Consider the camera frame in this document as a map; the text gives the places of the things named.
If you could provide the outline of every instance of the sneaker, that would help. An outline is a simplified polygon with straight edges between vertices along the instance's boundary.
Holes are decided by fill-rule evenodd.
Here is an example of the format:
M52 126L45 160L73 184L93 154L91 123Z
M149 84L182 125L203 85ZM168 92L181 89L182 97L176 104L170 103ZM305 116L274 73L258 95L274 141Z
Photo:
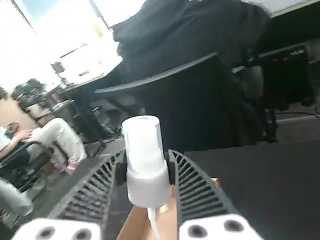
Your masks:
M66 169L64 170L68 175L71 175L75 170L76 168L78 167L78 164L77 163L71 163L69 164Z

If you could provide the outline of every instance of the spray bottle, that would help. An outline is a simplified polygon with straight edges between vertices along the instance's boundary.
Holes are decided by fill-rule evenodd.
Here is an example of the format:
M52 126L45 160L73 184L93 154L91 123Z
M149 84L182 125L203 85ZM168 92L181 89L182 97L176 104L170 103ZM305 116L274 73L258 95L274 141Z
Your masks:
M160 240L156 208L171 195L168 166L164 159L159 119L137 116L122 123L127 154L126 184L130 202L147 208L155 239Z

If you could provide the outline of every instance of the chair armrest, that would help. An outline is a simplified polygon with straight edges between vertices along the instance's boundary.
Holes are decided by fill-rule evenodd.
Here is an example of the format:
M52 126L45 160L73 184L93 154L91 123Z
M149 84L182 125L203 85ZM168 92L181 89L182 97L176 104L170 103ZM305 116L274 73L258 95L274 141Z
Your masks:
M9 152L3 159L0 160L0 169L7 166L9 163L15 161L15 155L19 152L26 150L31 145L39 145L39 147L45 152L46 154L50 155L51 153L48 151L47 147L45 147L41 142L39 141L30 141L25 143L23 146L19 147L17 150L13 152Z
M173 68L171 70L168 70L166 72L163 72L161 74L155 75L148 77L143 80L138 80L138 81L133 81L117 86L112 86L112 87L107 87L107 88L102 88L102 89L97 89L94 91L95 94L100 95L101 97L105 98L112 98L112 97L117 97L117 96L123 96L123 95L128 95L132 94L135 91L138 91L141 89L141 87L146 86L148 84L152 84L154 82L157 82L158 80L165 79L167 77L170 77L174 74L177 74L179 72L182 72L184 70L187 70L195 65L198 65L212 57L218 56L215 52L211 53L207 56L201 57L197 60L194 60L192 62L189 62L187 64L184 64L182 66Z

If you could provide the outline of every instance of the black office chair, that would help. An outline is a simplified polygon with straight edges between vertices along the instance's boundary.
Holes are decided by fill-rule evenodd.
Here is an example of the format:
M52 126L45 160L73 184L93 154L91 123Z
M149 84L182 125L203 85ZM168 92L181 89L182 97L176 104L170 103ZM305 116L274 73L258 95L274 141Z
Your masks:
M144 80L96 90L129 115L114 97L133 95L146 113L160 119L164 150L202 151L256 142L254 110L217 54Z
M42 153L33 159L29 164L22 164L20 154L23 150L26 150L31 145L38 145L42 149ZM33 197L35 201L46 189L47 178L41 175L41 169L44 165L50 162L52 158L53 150L45 147L38 141L30 141L17 149L14 152L9 153L0 162L0 177L9 181L14 185L21 193L32 188L38 180L43 180L44 185L40 191Z

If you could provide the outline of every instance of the chair backrest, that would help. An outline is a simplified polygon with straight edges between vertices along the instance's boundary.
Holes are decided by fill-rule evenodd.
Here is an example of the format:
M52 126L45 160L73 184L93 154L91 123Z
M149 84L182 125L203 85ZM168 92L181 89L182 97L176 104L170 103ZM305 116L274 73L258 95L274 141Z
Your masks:
M134 95L160 119L163 148L196 151L243 145L240 83L212 53L162 74L95 91Z

